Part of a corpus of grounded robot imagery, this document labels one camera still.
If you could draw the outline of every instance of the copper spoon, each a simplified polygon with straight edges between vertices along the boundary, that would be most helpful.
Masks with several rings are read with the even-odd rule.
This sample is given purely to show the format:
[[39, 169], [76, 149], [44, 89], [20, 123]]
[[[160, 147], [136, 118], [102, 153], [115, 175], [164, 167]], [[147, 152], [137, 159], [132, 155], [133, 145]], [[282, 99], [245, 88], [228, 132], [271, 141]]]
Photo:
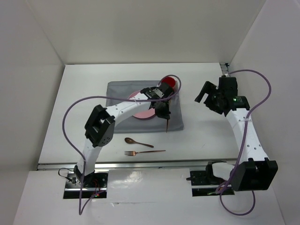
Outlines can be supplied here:
[[141, 144], [141, 145], [145, 145], [145, 146], [150, 147], [150, 148], [154, 148], [153, 145], [136, 142], [135, 140], [133, 140], [130, 137], [125, 137], [125, 142], [127, 144]]

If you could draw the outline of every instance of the white wall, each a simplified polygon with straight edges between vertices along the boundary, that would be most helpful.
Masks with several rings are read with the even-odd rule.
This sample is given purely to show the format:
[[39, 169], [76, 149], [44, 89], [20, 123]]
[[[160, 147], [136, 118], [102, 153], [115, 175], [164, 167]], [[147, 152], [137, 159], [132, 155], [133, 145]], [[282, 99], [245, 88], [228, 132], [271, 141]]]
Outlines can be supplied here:
[[0, 1], [0, 224], [37, 165], [63, 68], [25, 2]]
[[[273, 187], [287, 225], [300, 221], [300, 3], [267, 0], [235, 55], [230, 70], [250, 68], [265, 74], [273, 92], [253, 113], [260, 141], [279, 171]], [[267, 94], [255, 74], [236, 75], [239, 90], [254, 106]]]
[[230, 62], [265, 0], [27, 0], [65, 64]]

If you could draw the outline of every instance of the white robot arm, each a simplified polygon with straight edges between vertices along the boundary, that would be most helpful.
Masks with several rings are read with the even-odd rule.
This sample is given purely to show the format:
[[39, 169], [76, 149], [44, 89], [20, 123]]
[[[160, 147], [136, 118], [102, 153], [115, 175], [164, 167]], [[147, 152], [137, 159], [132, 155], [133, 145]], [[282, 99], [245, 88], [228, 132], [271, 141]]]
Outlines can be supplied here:
[[244, 96], [238, 96], [238, 85], [235, 77], [222, 76], [219, 78], [218, 87], [206, 82], [200, 94], [195, 99], [200, 103], [204, 94], [208, 94], [204, 104], [228, 119], [238, 146], [242, 145], [244, 136], [245, 120], [247, 123], [247, 135], [243, 152], [234, 174], [234, 166], [226, 162], [209, 162], [206, 171], [211, 171], [210, 177], [219, 177], [224, 180], [231, 179], [231, 186], [235, 191], [266, 190], [269, 188], [277, 170], [276, 161], [270, 161], [263, 150], [251, 116], [247, 119], [250, 106]]
[[85, 165], [83, 185], [91, 182], [95, 170], [95, 163], [103, 146], [107, 145], [113, 138], [114, 127], [123, 120], [136, 113], [155, 109], [159, 118], [169, 119], [169, 101], [161, 101], [174, 93], [172, 87], [167, 83], [161, 83], [158, 87], [145, 88], [130, 100], [132, 102], [121, 102], [117, 105], [103, 108], [97, 105], [85, 125], [85, 145], [83, 155], [74, 168], [74, 173], [81, 180]]

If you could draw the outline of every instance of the white table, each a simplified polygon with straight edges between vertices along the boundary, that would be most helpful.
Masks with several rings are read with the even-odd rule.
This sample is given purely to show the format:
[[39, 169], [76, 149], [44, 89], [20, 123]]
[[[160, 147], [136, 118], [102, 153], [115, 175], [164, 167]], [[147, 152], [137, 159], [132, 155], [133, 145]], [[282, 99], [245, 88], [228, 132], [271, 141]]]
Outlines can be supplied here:
[[[67, 65], [39, 163], [78, 161], [78, 153], [66, 142], [61, 130], [62, 117], [73, 102], [87, 96], [105, 95], [110, 81], [160, 80], [168, 74], [178, 75], [182, 80], [180, 105], [184, 130], [168, 133], [115, 134], [113, 140], [101, 150], [97, 161], [236, 158], [238, 147], [226, 118], [210, 111], [203, 103], [198, 104], [194, 101], [206, 81], [218, 84], [218, 78], [222, 75], [218, 63]], [[98, 104], [105, 105], [105, 99], [81, 102], [67, 117], [67, 135], [79, 149], [83, 149], [84, 146], [84, 125], [92, 109]], [[149, 150], [141, 145], [126, 144], [124, 138], [127, 136], [153, 144], [154, 150], [166, 152], [126, 157], [125, 150]]]
[[[78, 199], [63, 199], [66, 181], [57, 171], [30, 172], [14, 225], [285, 224], [272, 186], [267, 191], [255, 191], [253, 212], [237, 217], [223, 209], [218, 196], [192, 197], [190, 182], [185, 180], [188, 169], [140, 171], [129, 177], [128, 173], [109, 173], [107, 198], [93, 199], [79, 216]], [[251, 192], [225, 195], [223, 200], [239, 213], [252, 205]]]

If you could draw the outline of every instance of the gray placemat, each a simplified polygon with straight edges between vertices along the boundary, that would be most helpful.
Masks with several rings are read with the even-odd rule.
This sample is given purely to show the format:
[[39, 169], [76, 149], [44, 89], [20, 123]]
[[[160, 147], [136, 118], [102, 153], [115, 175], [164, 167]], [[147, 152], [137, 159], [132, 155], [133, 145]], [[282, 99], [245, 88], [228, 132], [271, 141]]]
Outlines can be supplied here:
[[[133, 92], [147, 87], [154, 87], [159, 81], [113, 81], [107, 85], [106, 96], [116, 98], [128, 98]], [[112, 106], [120, 103], [118, 100], [106, 100], [106, 106]], [[171, 100], [171, 119], [169, 120], [168, 131], [183, 130], [183, 121], [180, 109], [179, 95]], [[148, 120], [140, 120], [130, 117], [119, 123], [115, 133], [150, 133], [165, 132], [166, 120], [154, 117]]]

